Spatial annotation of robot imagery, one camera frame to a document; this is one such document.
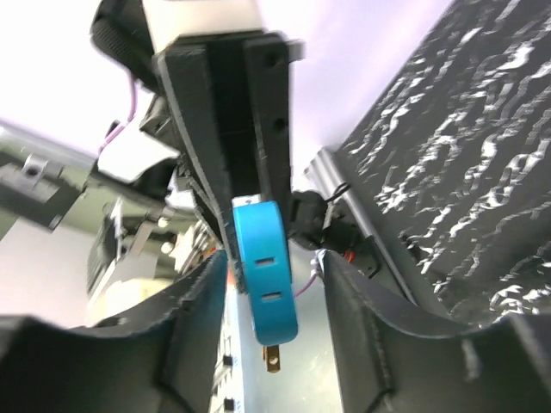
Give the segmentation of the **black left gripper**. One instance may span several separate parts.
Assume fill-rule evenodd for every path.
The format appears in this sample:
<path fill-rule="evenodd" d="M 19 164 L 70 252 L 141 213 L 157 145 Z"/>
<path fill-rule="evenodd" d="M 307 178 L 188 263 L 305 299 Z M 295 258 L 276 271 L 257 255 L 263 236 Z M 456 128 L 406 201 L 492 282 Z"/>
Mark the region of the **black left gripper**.
<path fill-rule="evenodd" d="M 291 209 L 290 65 L 303 45 L 278 32 L 180 38 L 154 59 L 181 176 L 211 207 L 236 288 L 246 291 L 232 199 L 257 194 Z"/>

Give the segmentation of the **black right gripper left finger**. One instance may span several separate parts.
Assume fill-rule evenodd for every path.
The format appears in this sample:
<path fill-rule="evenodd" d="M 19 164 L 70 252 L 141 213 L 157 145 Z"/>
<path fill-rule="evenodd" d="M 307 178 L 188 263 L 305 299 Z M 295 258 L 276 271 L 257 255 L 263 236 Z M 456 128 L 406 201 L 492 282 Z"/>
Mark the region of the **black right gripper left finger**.
<path fill-rule="evenodd" d="M 1 320 L 4 412 L 206 412 L 226 293 L 226 254 L 96 327 Z"/>

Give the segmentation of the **light blue square adapter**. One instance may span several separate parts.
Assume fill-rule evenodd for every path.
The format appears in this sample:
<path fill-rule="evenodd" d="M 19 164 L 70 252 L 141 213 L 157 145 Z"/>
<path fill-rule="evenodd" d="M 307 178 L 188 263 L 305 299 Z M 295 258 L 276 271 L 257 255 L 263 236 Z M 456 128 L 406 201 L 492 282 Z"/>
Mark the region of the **light blue square adapter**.
<path fill-rule="evenodd" d="M 274 201 L 236 206 L 233 218 L 254 333 L 268 373 L 281 370 L 280 346 L 298 335 L 288 240 Z"/>

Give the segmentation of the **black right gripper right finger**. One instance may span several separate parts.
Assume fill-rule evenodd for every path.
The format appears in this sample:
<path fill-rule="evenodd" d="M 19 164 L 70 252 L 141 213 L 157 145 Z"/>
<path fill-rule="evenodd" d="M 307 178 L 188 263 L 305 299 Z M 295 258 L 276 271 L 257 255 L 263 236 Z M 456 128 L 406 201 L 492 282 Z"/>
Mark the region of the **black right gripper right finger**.
<path fill-rule="evenodd" d="M 478 330 L 412 304 L 336 253 L 323 270 L 345 411 L 549 411 L 549 315 Z"/>

